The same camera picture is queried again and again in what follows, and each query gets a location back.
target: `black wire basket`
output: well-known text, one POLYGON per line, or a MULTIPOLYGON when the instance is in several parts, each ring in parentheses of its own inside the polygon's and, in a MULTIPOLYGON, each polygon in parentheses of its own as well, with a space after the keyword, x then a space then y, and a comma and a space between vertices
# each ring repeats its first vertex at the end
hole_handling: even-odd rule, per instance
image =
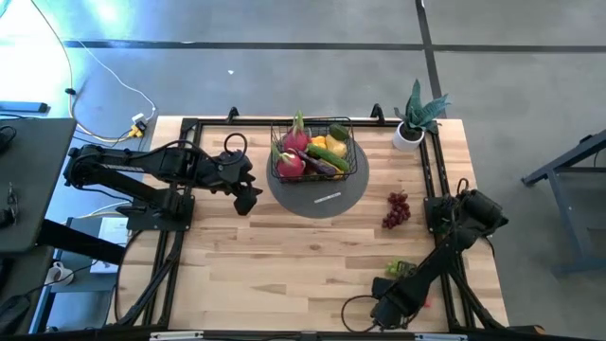
MULTIPOLYGON (((330 134, 329 126, 331 124, 338 123, 344 126, 348 130, 349 138, 346 139, 345 144, 348 147, 348 152, 343 157, 349 163, 349 171, 344 171, 343 174, 337 176, 327 176, 323 174, 304 174, 300 176, 281 176, 277 172, 277 156, 271 153, 272 157, 272 176, 278 179, 280 182, 306 182, 306 181, 343 181, 355 173, 358 170, 358 161, 356 159, 356 146, 353 138, 353 127, 351 126, 351 119, 349 117, 319 117, 319 118, 303 118, 303 124, 305 125, 305 133, 309 137, 316 136, 327 136, 330 134)), ((272 122, 271 134, 272 143, 276 147, 284 152, 283 149, 283 137, 291 129, 293 125, 292 120, 277 120, 272 122)))

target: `wooden table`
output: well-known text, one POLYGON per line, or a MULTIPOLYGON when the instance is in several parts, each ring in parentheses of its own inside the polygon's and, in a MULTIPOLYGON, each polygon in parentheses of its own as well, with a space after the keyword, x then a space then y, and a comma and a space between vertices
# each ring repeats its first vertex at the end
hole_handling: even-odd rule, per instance
MULTIPOLYGON (((177 139, 181 120, 159 117, 151 147, 177 139)), ((450 188, 456 189, 460 177, 468 178, 474 187, 462 121, 444 119, 440 123, 450 188)), ((390 260, 419 263, 434 248, 421 209, 426 193, 419 151, 395 150, 393 128, 355 128, 356 141, 370 166, 365 195, 346 213, 318 220, 293 215, 268 189, 269 127, 205 127, 201 147, 211 155, 218 154, 223 139, 232 132, 248 138, 247 156, 254 165, 251 173, 257 177, 255 186, 264 192, 251 213, 241 217, 232 206, 233 196, 194 190, 196 208, 181 256, 171 329, 344 331, 340 310, 347 298, 368 295, 372 279, 383 276, 390 260), (402 189, 409 195, 411 220, 393 230, 381 229, 382 217, 389 210, 388 193, 402 189)), ((238 143, 236 138, 230 141, 234 148, 242 146, 238 143)), ((433 174, 437 174, 432 144, 427 146, 433 174)), ((157 188, 166 186, 150 176, 144 181, 157 188)), ((439 183, 434 181, 440 195, 439 183)), ((122 314, 150 279, 157 239, 158 232, 144 232, 129 250, 119 287, 122 314)), ((496 320, 507 325, 490 248, 478 241, 464 252, 463 259, 471 287, 496 320)), ((163 291, 161 287, 155 316, 163 291)), ((429 300, 431 307, 420 311, 411 331, 447 331, 439 280, 434 282, 429 300)), ((463 322, 456 289, 454 301, 463 322)), ((348 324, 354 329, 367 327, 373 305, 370 300, 349 304, 348 324)))

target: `eggplant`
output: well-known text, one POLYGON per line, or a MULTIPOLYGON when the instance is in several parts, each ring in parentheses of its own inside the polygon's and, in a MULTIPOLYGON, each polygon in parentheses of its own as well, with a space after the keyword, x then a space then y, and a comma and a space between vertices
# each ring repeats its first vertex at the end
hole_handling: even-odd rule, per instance
POLYGON ((305 152, 296 150, 296 154, 305 162, 307 162, 311 167, 315 169, 315 172, 322 175, 330 175, 334 176, 337 174, 337 170, 334 167, 331 167, 320 160, 316 160, 313 157, 305 154, 305 152))

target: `gray circular mat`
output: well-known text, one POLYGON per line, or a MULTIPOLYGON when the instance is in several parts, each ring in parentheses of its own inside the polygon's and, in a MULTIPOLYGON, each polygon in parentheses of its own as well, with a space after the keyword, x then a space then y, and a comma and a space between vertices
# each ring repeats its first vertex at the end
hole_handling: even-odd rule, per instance
POLYGON ((276 200, 294 214, 308 218, 330 218, 354 206, 368 185, 368 160, 356 142, 358 170, 347 180, 280 183, 272 174, 272 157, 267 160, 267 183, 276 200))

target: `grapes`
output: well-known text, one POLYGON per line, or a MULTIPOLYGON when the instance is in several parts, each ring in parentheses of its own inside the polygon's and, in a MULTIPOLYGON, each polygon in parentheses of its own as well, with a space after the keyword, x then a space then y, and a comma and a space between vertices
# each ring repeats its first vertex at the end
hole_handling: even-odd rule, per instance
POLYGON ((408 194, 402 192, 389 193, 387 203, 391 205, 391 210, 387 213, 387 216, 383 218, 381 227, 392 229, 410 219, 410 205, 406 204, 408 194))

